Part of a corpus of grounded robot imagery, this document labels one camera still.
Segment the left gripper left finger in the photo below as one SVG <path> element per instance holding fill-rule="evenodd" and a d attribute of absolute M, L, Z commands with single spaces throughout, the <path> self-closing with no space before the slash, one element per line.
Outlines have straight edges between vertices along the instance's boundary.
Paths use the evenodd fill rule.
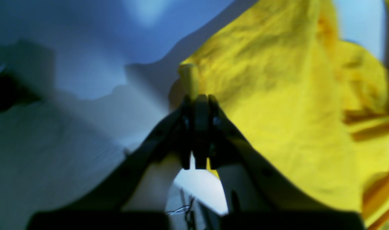
<path fill-rule="evenodd" d="M 79 212 L 162 211 L 181 169 L 190 169 L 192 100 L 185 96 L 144 142 L 91 192 L 65 210 Z"/>

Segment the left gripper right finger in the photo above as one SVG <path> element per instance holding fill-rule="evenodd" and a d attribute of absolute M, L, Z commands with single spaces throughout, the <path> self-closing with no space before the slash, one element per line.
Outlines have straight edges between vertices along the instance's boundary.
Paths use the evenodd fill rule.
<path fill-rule="evenodd" d="M 196 168 L 216 169 L 230 213 L 328 211 L 258 153 L 228 119 L 214 96 L 194 101 Z"/>

